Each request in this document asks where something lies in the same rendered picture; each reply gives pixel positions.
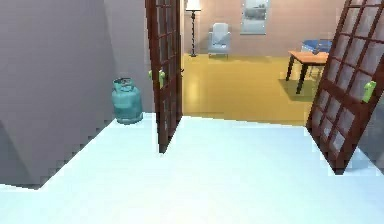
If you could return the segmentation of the brown glazed room door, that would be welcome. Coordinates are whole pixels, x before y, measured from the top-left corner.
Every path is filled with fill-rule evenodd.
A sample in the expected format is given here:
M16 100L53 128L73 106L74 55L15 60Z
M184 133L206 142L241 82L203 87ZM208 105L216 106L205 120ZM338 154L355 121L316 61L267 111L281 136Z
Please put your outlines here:
M368 103L364 85L377 83ZM332 171L345 172L384 92L384 0L346 0L306 128Z
M181 121L181 0L145 0L159 152L165 153ZM159 70L166 73L159 87Z

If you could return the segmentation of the framed wall picture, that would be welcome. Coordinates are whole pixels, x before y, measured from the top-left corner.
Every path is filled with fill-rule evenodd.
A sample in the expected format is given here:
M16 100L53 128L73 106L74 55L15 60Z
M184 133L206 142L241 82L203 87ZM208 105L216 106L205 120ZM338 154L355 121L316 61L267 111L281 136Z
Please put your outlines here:
M265 35L270 0L243 0L241 29L244 35Z

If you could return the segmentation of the floor lamp with white shade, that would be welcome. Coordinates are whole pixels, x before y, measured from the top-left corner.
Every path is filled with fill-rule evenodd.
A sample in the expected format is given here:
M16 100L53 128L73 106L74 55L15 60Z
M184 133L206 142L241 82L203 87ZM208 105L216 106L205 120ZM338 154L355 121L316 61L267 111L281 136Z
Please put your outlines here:
M196 13L201 11L200 0L187 0L186 8L187 12L191 13L191 57L196 57L195 52L195 20Z

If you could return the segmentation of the teal gas cylinder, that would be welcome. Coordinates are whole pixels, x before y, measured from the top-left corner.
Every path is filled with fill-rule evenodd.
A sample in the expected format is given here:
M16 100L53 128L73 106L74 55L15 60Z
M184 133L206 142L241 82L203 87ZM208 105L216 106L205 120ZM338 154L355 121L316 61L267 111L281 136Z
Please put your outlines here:
M118 123L130 125L143 119L141 92L131 78L122 77L113 81L111 99Z

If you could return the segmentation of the wooden table with black legs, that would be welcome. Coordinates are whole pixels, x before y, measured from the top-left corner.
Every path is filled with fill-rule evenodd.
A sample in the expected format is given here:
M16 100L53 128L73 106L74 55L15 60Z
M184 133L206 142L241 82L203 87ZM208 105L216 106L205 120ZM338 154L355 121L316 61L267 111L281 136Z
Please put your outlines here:
M285 80L288 81L290 79L294 61L298 61L301 64L301 71L298 85L296 88L296 93L299 94L301 92L308 68L310 66L325 66L328 58L328 53L319 52L317 54L314 54L312 52L289 51L289 55L290 57Z

